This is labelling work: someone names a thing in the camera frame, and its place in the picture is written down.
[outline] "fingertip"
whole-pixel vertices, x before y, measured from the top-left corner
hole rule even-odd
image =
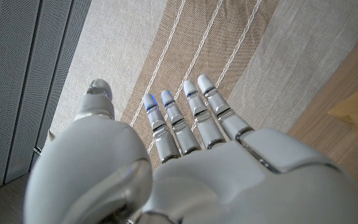
[[[151,109],[153,106],[157,106],[157,101],[155,100],[155,97],[151,93],[146,93],[143,96],[143,102],[146,110]]]
[[[90,86],[104,89],[104,91],[106,92],[106,96],[110,99],[110,101],[112,100],[112,91],[110,85],[103,79],[97,78],[93,80]]]
[[[161,92],[161,99],[162,99],[162,103],[164,104],[164,106],[166,106],[167,104],[174,101],[171,91],[168,91],[168,90],[163,90]]]
[[[202,94],[205,94],[209,90],[213,89],[215,86],[212,83],[211,79],[205,74],[201,74],[197,79],[198,87],[200,88]]]
[[[183,91],[185,92],[185,95],[187,97],[190,94],[197,92],[197,88],[192,81],[187,80],[183,84]]]

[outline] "white robot palm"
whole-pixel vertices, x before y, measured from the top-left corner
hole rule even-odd
[[[95,80],[76,120],[37,161],[25,196],[26,223],[358,223],[358,188],[333,161],[272,129],[254,131],[206,75],[184,91],[201,150],[169,91],[145,108],[162,165],[152,174],[136,132],[114,121],[111,90]]]

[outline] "metal finger segment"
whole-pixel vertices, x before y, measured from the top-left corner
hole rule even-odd
[[[173,132],[177,137],[181,153],[183,155],[187,155],[193,151],[201,150],[197,139],[187,125],[178,105],[172,97],[171,92],[164,90],[161,93],[161,99],[165,110],[167,111],[168,118],[172,124]]]
[[[143,96],[143,101],[161,163],[167,162],[170,159],[179,158],[180,153],[175,144],[175,140],[173,140],[173,136],[168,130],[154,96],[150,93],[146,93]]]
[[[246,123],[238,114],[234,112],[217,91],[211,80],[206,75],[200,75],[198,77],[198,86],[201,92],[208,100],[213,113],[221,123],[224,132],[227,134],[230,140],[239,140],[239,136],[244,133],[249,134],[254,129]]]
[[[183,89],[189,102],[191,112],[195,117],[197,128],[205,148],[211,149],[215,144],[225,142],[214,119],[211,117],[203,100],[198,95],[194,84],[190,80],[187,80]]]
[[[109,84],[102,79],[93,80],[81,100],[75,120],[92,115],[114,119],[114,106],[111,99],[112,93]]]

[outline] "gray radiator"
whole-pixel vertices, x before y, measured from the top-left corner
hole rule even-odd
[[[91,0],[0,0],[0,186],[43,147]]]

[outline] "beige fabric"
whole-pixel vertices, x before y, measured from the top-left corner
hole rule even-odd
[[[264,1],[260,6],[247,33],[246,40],[242,43],[229,71],[221,83],[221,87],[219,87],[225,97],[229,96],[239,75],[244,71],[247,62],[257,48],[277,3],[278,1]],[[229,0],[223,2],[200,55],[195,62],[195,66],[190,73],[190,80],[196,82],[200,73],[208,74],[214,82],[218,79],[247,24],[255,4],[256,1]],[[217,0],[187,1],[185,3],[175,35],[150,89],[150,93],[156,96],[164,114],[165,110],[162,108],[163,104],[160,100],[160,93],[164,89],[172,91],[173,94],[177,92],[217,5]],[[179,7],[179,1],[167,2],[167,8],[155,36],[153,46],[146,58],[121,121],[127,123],[132,121],[145,89],[149,84],[158,58],[166,44],[169,30],[172,27]],[[177,99],[177,103],[186,120],[192,125],[193,118],[183,91]],[[144,108],[141,109],[139,117],[134,123],[134,129],[144,141],[145,146],[148,147],[152,142],[152,132]],[[150,159],[153,168],[156,168],[160,164],[155,146],[150,153]]]
[[[165,5],[166,0],[92,1],[53,117],[53,133],[58,135],[74,120],[82,96],[95,78],[110,84],[115,116],[120,119]]]
[[[287,132],[358,40],[358,1],[280,1],[228,102]]]

